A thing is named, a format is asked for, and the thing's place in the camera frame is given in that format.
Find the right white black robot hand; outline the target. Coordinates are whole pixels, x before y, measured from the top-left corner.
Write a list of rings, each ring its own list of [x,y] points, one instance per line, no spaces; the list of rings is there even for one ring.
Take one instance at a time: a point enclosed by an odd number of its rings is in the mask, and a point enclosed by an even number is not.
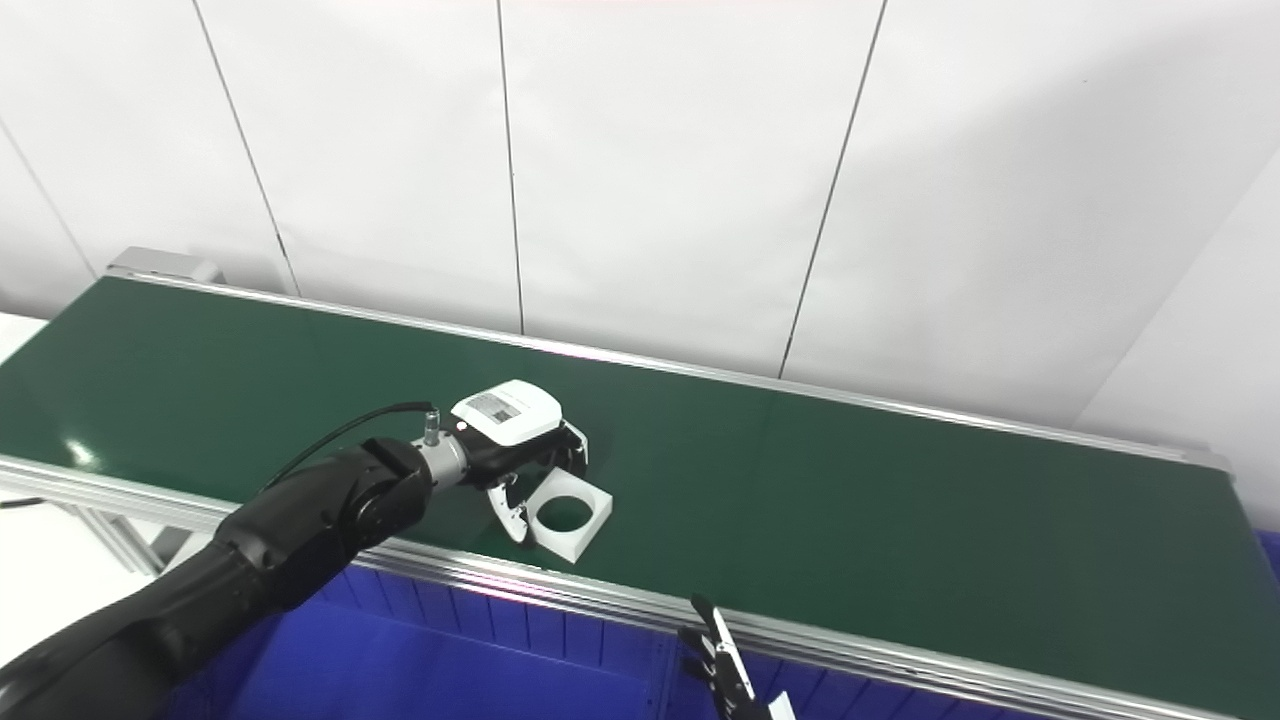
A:
[[[728,625],[709,598],[692,594],[690,605],[701,619],[700,626],[681,626],[677,632],[687,653],[681,659],[682,670],[710,692],[716,711],[722,719],[795,719],[787,692],[769,702],[756,697],[739,647]]]

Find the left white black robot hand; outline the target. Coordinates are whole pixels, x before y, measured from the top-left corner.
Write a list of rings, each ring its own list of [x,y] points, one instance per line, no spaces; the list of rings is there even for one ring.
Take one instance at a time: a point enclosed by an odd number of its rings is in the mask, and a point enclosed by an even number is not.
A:
[[[525,502],[509,498],[520,470],[536,464],[576,477],[588,470],[588,438],[543,388],[512,379],[458,401],[444,428],[462,460],[460,483],[485,493],[507,536],[534,544]]]

